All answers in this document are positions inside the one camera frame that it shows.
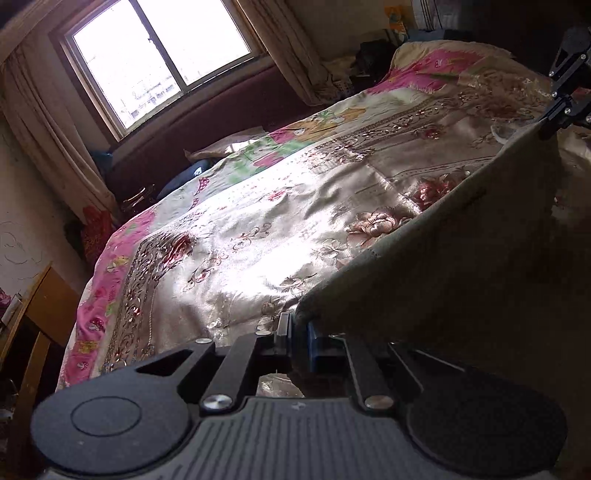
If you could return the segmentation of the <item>grey-green pants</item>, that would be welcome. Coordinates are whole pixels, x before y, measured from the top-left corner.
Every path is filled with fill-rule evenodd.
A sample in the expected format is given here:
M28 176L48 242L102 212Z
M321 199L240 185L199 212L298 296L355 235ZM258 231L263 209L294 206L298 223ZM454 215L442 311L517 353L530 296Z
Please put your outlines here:
M401 340L554 398L590 464L590 134L517 132L484 167L304 295L297 322Z

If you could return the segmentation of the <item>floral satin bed quilt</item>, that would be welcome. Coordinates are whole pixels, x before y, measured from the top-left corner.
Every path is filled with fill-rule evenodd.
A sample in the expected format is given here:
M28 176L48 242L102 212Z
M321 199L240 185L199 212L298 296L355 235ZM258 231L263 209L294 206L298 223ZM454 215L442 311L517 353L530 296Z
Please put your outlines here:
M228 346L407 230L550 103L503 49L411 42L363 93L247 145L108 240L77 309L67 388L194 338Z

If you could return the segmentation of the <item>dark clothes pile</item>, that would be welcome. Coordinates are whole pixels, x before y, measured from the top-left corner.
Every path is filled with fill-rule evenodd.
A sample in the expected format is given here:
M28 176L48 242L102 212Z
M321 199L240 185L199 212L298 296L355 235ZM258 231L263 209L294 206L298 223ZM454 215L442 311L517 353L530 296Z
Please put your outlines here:
M391 69L397 46L386 39L363 42L349 75L356 93L379 84Z

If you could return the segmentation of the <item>red gift bag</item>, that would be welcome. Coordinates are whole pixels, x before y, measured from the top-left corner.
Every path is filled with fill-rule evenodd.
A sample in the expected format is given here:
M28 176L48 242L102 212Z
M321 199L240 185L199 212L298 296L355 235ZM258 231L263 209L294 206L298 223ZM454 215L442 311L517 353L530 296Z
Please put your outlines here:
M94 206L83 208L84 227L81 232L84 256L88 263L95 265L111 237L113 223L108 211L98 210Z

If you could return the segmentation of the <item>wooden tv cabinet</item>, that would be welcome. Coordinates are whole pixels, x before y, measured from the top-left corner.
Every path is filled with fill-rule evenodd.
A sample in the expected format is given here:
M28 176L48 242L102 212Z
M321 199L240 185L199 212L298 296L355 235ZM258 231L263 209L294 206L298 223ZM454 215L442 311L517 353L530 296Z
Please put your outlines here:
M1 320L1 477L36 472L30 421L56 388L62 357L76 318L79 295L50 266L23 294L12 298Z

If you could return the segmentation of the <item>right beige curtain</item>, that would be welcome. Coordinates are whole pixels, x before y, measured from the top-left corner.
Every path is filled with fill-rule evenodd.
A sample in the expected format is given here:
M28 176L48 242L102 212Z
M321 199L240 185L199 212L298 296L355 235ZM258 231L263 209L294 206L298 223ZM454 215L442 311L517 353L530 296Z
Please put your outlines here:
M240 0L239 7L297 96L310 106L342 98L332 73L286 1Z

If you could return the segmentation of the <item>beige curtain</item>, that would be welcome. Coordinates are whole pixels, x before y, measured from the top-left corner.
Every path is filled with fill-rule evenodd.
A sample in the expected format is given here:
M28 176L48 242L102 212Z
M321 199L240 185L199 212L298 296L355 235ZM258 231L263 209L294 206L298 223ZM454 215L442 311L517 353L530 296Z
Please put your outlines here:
M239 7L297 96L310 106L342 98L332 73L286 1L240 0Z
M50 72L27 42L1 65L1 109L22 150L53 190L81 220L84 210L107 212L120 220L106 187Z

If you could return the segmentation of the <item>maroon padded window bench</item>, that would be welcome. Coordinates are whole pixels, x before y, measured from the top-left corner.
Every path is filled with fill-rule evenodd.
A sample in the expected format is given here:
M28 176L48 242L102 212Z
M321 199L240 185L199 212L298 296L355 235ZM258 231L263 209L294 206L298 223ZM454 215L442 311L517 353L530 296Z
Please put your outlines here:
M170 120L157 116L113 151L105 184L119 203L150 185L161 190L188 167L187 152L253 127L273 132L322 109L305 104L274 66L207 100L192 94L180 104L188 110Z

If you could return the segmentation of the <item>window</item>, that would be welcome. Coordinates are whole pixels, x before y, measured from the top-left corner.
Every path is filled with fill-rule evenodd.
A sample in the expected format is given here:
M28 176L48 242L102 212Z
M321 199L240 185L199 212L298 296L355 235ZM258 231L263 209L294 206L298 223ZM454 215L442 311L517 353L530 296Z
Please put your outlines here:
M78 1L52 40L111 142L266 53L235 1Z

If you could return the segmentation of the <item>left beige curtain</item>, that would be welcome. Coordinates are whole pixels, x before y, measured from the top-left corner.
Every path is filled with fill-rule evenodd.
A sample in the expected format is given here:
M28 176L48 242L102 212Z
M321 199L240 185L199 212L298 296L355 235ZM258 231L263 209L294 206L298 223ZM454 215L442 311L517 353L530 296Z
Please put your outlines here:
M1 109L22 150L53 190L81 220L84 210L107 212L120 220L106 187L50 72L27 42L1 65Z

